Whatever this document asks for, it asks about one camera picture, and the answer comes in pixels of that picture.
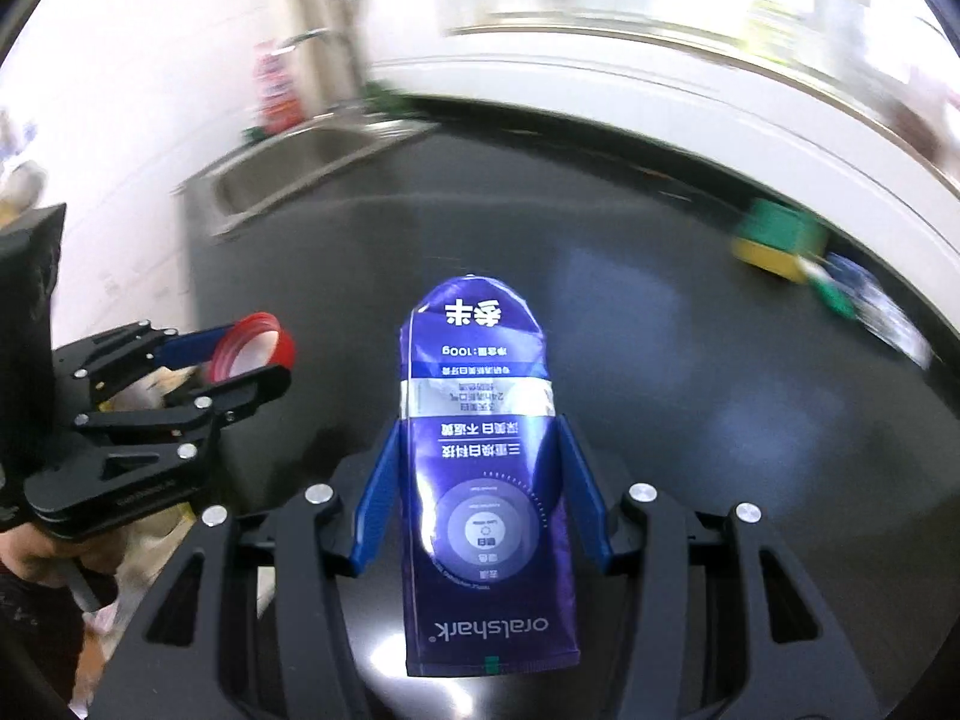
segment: faucet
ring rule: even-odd
[[[347,24],[347,30],[352,30],[352,16],[354,14],[356,0],[333,1],[344,1],[347,4],[347,12],[349,12],[349,18],[347,18],[347,21],[349,22]],[[364,99],[364,93],[367,88],[367,79],[364,76],[363,66],[360,62],[360,52],[357,50],[355,35],[350,35],[346,30],[340,31],[337,29],[328,28],[327,26],[321,26],[320,28],[316,29],[308,29],[306,32],[301,32],[298,35],[294,35],[293,37],[287,38],[281,42],[280,45],[271,51],[271,55],[285,55],[285,53],[289,53],[294,50],[297,46],[299,46],[299,44],[317,37],[322,38],[323,40],[332,39],[339,41],[347,54],[349,74],[356,90],[356,98],[354,98],[354,100],[344,100],[335,107],[347,108],[347,110],[357,111],[362,115],[368,114],[367,103]]]

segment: sink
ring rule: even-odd
[[[229,233],[346,167],[435,127],[414,119],[325,114],[207,167],[179,190]]]

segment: circular graphic on tube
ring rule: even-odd
[[[437,504],[434,555],[460,579],[485,583],[507,579],[530,562],[538,542],[536,510],[509,482],[462,482]]]

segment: black countertop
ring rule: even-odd
[[[244,506],[276,505],[370,445],[397,410],[407,312],[443,279],[493,275],[546,330],[558,409],[597,448],[626,457],[635,480],[689,507],[759,504],[882,702],[899,702],[960,613],[949,376],[934,386],[812,290],[736,261],[731,230],[749,189],[721,201],[690,186],[675,155],[665,159],[685,182],[662,163],[651,169],[649,145],[637,147],[639,164],[574,145],[448,124],[229,240],[210,239],[186,209],[200,325],[269,311],[298,350],[289,394],[224,435]],[[690,175],[710,170],[691,165]],[[471,680],[402,676],[396,515],[374,567],[342,589],[358,667],[397,716],[597,713],[623,608],[618,580],[580,565],[577,669]]]

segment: red ring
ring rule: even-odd
[[[229,379],[230,369],[243,349],[250,341],[264,333],[277,333],[277,345],[265,365],[283,365],[287,370],[294,367],[294,340],[282,327],[273,314],[264,311],[250,314],[240,319],[220,338],[213,355],[210,357],[210,380],[214,383]]]

